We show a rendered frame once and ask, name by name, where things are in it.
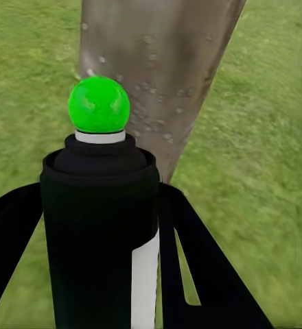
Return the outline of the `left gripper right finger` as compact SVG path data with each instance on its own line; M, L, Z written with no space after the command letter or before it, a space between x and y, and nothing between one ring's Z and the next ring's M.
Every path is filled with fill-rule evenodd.
M185 301L175 230L200 306ZM163 329L274 329L181 190L159 185Z

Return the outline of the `pesticide atomizer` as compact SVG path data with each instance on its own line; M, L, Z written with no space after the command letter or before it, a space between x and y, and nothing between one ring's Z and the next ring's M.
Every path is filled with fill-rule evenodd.
M91 75L68 100L74 131L42 160L56 329L154 329L159 170L126 133L119 82Z

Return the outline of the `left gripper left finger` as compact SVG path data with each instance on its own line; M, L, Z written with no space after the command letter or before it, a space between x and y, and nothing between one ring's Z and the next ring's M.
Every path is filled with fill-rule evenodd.
M0 197L0 299L42 215L40 182Z

